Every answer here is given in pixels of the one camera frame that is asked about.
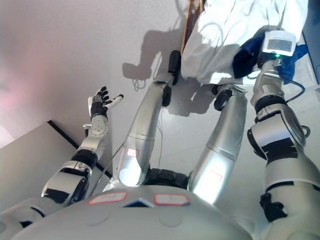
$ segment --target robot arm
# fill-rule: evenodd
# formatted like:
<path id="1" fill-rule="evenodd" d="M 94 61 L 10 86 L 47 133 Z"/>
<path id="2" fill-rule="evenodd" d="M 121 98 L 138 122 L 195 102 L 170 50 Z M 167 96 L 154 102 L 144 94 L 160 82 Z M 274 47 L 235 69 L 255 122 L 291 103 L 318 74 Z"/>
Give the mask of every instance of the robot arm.
<path id="1" fill-rule="evenodd" d="M 238 158 L 246 122 L 246 92 L 234 84 L 216 86 L 214 92 L 214 108 L 221 114 L 189 180 L 189 190 L 211 204 L 219 199 Z"/>
<path id="2" fill-rule="evenodd" d="M 145 180 L 150 168 L 159 112 L 161 107 L 170 104 L 171 87 L 178 81 L 180 66 L 180 52 L 175 50 L 170 55 L 168 73 L 155 77 L 135 115 L 117 167 L 119 180 L 128 187 L 140 185 Z"/>
<path id="3" fill-rule="evenodd" d="M 90 97 L 89 112 L 91 123 L 85 124 L 86 138 L 71 160 L 49 179 L 43 188 L 42 197 L 53 199 L 66 207 L 84 199 L 89 187 L 92 169 L 102 157 L 108 133 L 107 110 L 117 105 L 123 95 L 110 100 L 107 88 L 102 87 L 94 97 Z"/>
<path id="4" fill-rule="evenodd" d="M 320 238 L 320 172 L 305 155 L 303 129 L 284 99 L 280 58 L 262 66 L 251 99 L 255 125 L 247 132 L 254 152 L 267 161 L 262 206 L 270 222 L 265 240 Z"/>
<path id="5" fill-rule="evenodd" d="M 70 161 L 54 174 L 43 188 L 42 197 L 27 199 L 0 215 L 0 238 L 9 240 L 29 225 L 68 205 L 82 200 L 89 186 L 92 169 L 105 150 L 108 133 L 107 110 L 117 105 L 123 95 L 109 100 L 106 87 L 89 98 L 91 124 L 84 125 L 86 138 Z"/>

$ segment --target wire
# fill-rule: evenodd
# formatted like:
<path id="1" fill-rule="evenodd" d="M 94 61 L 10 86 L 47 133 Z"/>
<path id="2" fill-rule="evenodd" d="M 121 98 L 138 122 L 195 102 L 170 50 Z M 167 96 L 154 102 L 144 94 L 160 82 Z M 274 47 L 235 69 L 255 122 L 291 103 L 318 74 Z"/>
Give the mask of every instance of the wire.
<path id="1" fill-rule="evenodd" d="M 296 81 L 292 81 L 292 80 L 291 80 L 291 81 L 289 81 L 289 83 L 298 86 L 299 88 L 301 88 L 301 91 L 300 91 L 297 95 L 295 95 L 294 97 L 292 97 L 292 98 L 290 98 L 289 100 L 285 101 L 286 103 L 289 103 L 289 102 L 297 99 L 297 98 L 300 97 L 302 94 L 304 94 L 305 91 L 306 91 L 305 87 L 304 87 L 302 84 L 300 84 L 300 83 L 298 83 L 298 82 L 296 82 Z"/>
<path id="2" fill-rule="evenodd" d="M 310 136 L 310 134 L 311 134 L 310 127 L 301 125 L 301 128 L 306 131 L 306 133 L 305 133 L 305 138 L 308 138 L 308 137 Z"/>
<path id="3" fill-rule="evenodd" d="M 160 155 L 159 155 L 159 161 L 158 161 L 158 168 L 160 168 L 160 160 L 161 160 L 161 156 L 162 156 L 162 146 L 163 146 L 163 122 L 162 122 L 162 113 L 163 113 L 163 107 L 161 108 L 161 129 L 160 129 L 160 122 L 159 122 L 159 119 L 158 119 L 158 125 L 157 125 L 157 128 L 159 129 L 160 133 L 161 133 L 161 148 L 160 148 Z"/>
<path id="4" fill-rule="evenodd" d="M 122 148 L 122 146 L 124 145 L 125 142 L 123 142 L 120 147 L 115 151 L 115 153 L 113 154 L 110 162 L 108 163 L 108 165 L 103 169 L 103 171 L 100 174 L 100 177 L 97 179 L 97 181 L 95 182 L 90 194 L 88 195 L 88 198 L 90 198 L 92 196 L 92 194 L 94 193 L 94 191 L 96 190 L 99 182 L 101 181 L 103 175 L 105 174 L 106 170 L 108 169 L 108 167 L 110 166 L 110 164 L 112 163 L 113 159 L 115 158 L 115 156 L 117 155 L 117 153 L 119 152 L 119 150 Z"/>

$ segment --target sticker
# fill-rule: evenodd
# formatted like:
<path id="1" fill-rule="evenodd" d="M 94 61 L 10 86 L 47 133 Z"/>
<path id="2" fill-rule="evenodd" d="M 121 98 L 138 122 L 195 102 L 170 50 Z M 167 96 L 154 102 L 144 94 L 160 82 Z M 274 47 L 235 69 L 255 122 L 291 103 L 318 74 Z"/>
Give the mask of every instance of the sticker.
<path id="1" fill-rule="evenodd" d="M 190 203 L 188 197 L 183 194 L 156 194 L 153 200 L 157 205 L 167 206 L 181 206 Z"/>
<path id="2" fill-rule="evenodd" d="M 134 148 L 129 148 L 126 154 L 130 157 L 137 158 L 139 156 L 139 150 Z"/>
<path id="3" fill-rule="evenodd" d="M 116 203 L 121 202 L 126 199 L 128 193 L 127 192 L 113 192 L 100 196 L 96 196 L 94 199 L 88 202 L 89 205 L 95 204 L 107 204 L 107 203 Z"/>

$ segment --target humanoid robot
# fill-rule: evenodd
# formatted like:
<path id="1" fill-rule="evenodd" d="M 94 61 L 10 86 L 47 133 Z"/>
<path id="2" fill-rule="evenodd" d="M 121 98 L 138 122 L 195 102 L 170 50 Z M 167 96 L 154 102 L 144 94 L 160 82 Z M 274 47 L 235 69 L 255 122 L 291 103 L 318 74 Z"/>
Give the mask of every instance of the humanoid robot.
<path id="1" fill-rule="evenodd" d="M 268 52 L 260 62 L 251 99 L 256 119 L 247 132 L 254 152 L 267 161 L 260 205 L 269 226 L 262 238 L 319 240 L 320 172 L 304 154 L 306 136 L 285 101 L 277 71 L 282 59 L 274 53 Z M 245 89 L 234 84 L 214 88 L 214 108 L 220 117 L 189 176 L 150 168 L 159 112 L 170 104 L 180 65 L 180 53 L 173 51 L 168 73 L 154 79 L 136 113 L 117 168 L 118 179 L 127 188 L 86 198 L 92 169 L 105 150 L 107 112 L 123 98 L 109 99 L 103 87 L 89 98 L 91 123 L 85 125 L 81 146 L 45 184 L 41 197 L 1 213 L 1 239 L 251 240 L 245 229 L 214 206 L 241 148 Z"/>

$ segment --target sensor device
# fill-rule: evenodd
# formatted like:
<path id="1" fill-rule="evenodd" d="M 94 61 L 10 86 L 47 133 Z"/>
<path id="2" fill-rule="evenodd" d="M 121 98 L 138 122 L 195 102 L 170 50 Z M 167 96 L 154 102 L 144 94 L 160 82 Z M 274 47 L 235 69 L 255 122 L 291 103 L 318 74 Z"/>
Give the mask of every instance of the sensor device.
<path id="1" fill-rule="evenodd" d="M 264 35 L 262 52 L 292 57 L 296 48 L 296 36 L 293 33 L 276 30 Z"/>

